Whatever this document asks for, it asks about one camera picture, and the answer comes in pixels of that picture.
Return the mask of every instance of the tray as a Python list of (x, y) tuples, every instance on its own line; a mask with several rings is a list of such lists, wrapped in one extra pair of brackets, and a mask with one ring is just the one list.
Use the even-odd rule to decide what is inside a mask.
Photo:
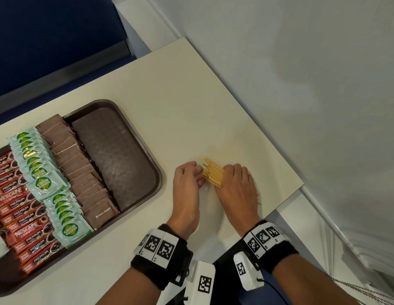
[[(119, 107), (110, 100), (96, 100), (64, 116), (84, 144), (96, 169), (121, 212), (69, 249), (52, 256), (28, 276), (18, 270), (14, 250), (0, 259), (0, 297), (12, 294), (82, 246), (114, 222), (153, 197), (162, 185), (162, 173)], [(0, 156), (9, 152), (0, 149)]]

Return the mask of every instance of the wristband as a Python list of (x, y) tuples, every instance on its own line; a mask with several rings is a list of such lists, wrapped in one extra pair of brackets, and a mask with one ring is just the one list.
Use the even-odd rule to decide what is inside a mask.
[(268, 273), (272, 273), (277, 264), (287, 256), (298, 254), (290, 244), (290, 239), (282, 234), (275, 224), (266, 220), (257, 223), (244, 235), (243, 240), (253, 265), (258, 264)]
[(160, 290), (172, 282), (182, 286), (193, 253), (187, 242), (166, 224), (149, 230), (136, 247), (131, 266), (148, 277)]

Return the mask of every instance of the coffee stir stick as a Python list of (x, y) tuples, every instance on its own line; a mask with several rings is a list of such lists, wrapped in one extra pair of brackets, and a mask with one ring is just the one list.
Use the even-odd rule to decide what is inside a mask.
[(203, 171), (203, 177), (214, 186), (221, 187), (224, 169), (208, 158), (204, 160), (206, 163), (203, 164), (203, 166), (205, 166), (206, 169)]

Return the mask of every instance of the brown paper packet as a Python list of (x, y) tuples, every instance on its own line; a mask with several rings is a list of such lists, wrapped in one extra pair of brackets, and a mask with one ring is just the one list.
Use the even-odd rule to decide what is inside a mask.
[(66, 121), (61, 117), (61, 115), (56, 114), (52, 117), (49, 117), (47, 120), (43, 121), (39, 125), (36, 126), (37, 130), (39, 133), (44, 133), (53, 126), (55, 126), (57, 123), (62, 122), (65, 126), (68, 126)]
[(91, 186), (90, 188), (88, 188), (86, 191), (84, 191), (81, 195), (77, 196), (77, 199), (80, 198), (84, 198), (87, 197), (89, 195), (98, 193), (99, 191), (103, 190), (104, 188), (102, 187), (102, 185), (100, 183), (96, 183), (93, 186)]
[(85, 192), (87, 189), (91, 188), (91, 186), (93, 186), (95, 184), (99, 184), (103, 188), (103, 186), (100, 184), (100, 182), (91, 173), (89, 173), (89, 174), (91, 175), (92, 179), (90, 179), (88, 182), (85, 182), (84, 184), (78, 182), (70, 187), (70, 190), (76, 196), (81, 195), (83, 192)]
[(91, 160), (84, 154), (84, 153), (78, 153), (74, 155), (72, 158), (70, 158), (68, 161), (66, 161), (64, 164), (60, 166), (60, 168), (64, 171), (72, 167), (73, 165), (77, 164), (78, 162), (82, 161), (83, 159), (88, 159), (89, 162)]
[(82, 159), (79, 162), (72, 162), (71, 165), (67, 165), (68, 168), (66, 168), (63, 173), (64, 175), (68, 175), (77, 171), (78, 169), (84, 168), (87, 165), (91, 165), (90, 161), (87, 158)]
[(79, 153), (83, 153), (83, 151), (77, 144), (75, 144), (55, 155), (54, 159), (59, 166), (62, 166)]
[(109, 198), (108, 190), (106, 188), (84, 198), (77, 199), (77, 201), (82, 205), (81, 209), (86, 212), (89, 208), (96, 205), (98, 202), (104, 198)]
[(92, 180), (94, 178), (98, 180), (98, 178), (92, 172), (88, 172), (88, 173), (83, 174), (82, 176), (79, 176), (79, 177), (71, 180), (70, 184), (71, 184), (71, 186), (81, 185), (81, 184), (85, 184), (85, 183), (89, 182), (90, 180)]
[(65, 150), (66, 148), (68, 148), (69, 146), (72, 146), (74, 144), (78, 144), (79, 146), (82, 146), (81, 142), (79, 142), (75, 136), (71, 135), (68, 136), (67, 139), (65, 139), (64, 141), (58, 143), (53, 143), (50, 146), (50, 149), (53, 151), (54, 154), (58, 154), (61, 151)]
[(95, 173), (94, 176), (95, 176), (100, 182), (102, 182), (102, 180), (101, 180), (101, 178), (99, 177), (99, 175), (95, 172), (94, 167), (93, 167), (92, 164), (88, 164), (87, 166), (84, 166), (83, 168), (80, 168), (80, 169), (74, 171), (73, 173), (64, 174), (64, 175), (67, 177), (67, 179), (69, 179), (69, 180), (71, 181), (71, 180), (73, 180), (73, 179), (79, 177), (80, 175), (83, 175), (83, 174), (85, 174), (85, 173), (87, 173), (87, 172), (92, 172), (92, 171), (94, 171), (94, 173)]
[(70, 132), (74, 134), (71, 127), (64, 125), (62, 122), (59, 122), (52, 128), (42, 133), (42, 136), (47, 140), (49, 144), (53, 144), (54, 138), (65, 132)]
[(105, 198), (89, 208), (85, 213), (84, 217), (93, 229), (99, 229), (103, 224), (105, 224), (111, 218), (117, 216), (119, 211), (114, 206), (109, 198)]

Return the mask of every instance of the qr code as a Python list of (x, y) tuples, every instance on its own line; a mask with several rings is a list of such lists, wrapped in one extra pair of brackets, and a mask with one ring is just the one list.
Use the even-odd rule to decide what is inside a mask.
[(170, 260), (170, 256), (173, 253), (173, 250), (174, 250), (173, 244), (163, 241), (156, 254), (159, 255), (160, 257), (163, 257), (164, 259)]
[(145, 249), (151, 251), (151, 252), (155, 252), (156, 251), (156, 247), (158, 246), (160, 242), (160, 238), (155, 237), (155, 236), (150, 236), (147, 244), (144, 246)]
[(255, 236), (262, 244), (265, 244), (271, 239), (271, 237), (263, 229), (259, 231)]
[(143, 244), (146, 242), (147, 238), (149, 237), (150, 234), (145, 235), (145, 237), (143, 238), (143, 240), (139, 243), (138, 246), (143, 246)]
[(251, 249), (253, 252), (257, 252), (258, 249), (261, 247), (261, 246), (258, 244), (258, 242), (257, 242), (254, 238), (251, 238), (251, 239), (249, 240), (248, 246), (250, 247), (250, 249)]
[(236, 265), (236, 269), (238, 270), (239, 276), (246, 274), (246, 271), (245, 271), (245, 268), (244, 268), (244, 265), (242, 264), (242, 262), (240, 262)]
[(212, 278), (201, 275), (197, 290), (204, 293), (210, 293), (211, 281)]
[(269, 234), (271, 235), (271, 237), (277, 237), (277, 236), (280, 236), (280, 233), (276, 230), (276, 228), (275, 227), (269, 227), (269, 228), (266, 228), (266, 231), (267, 232), (269, 232)]

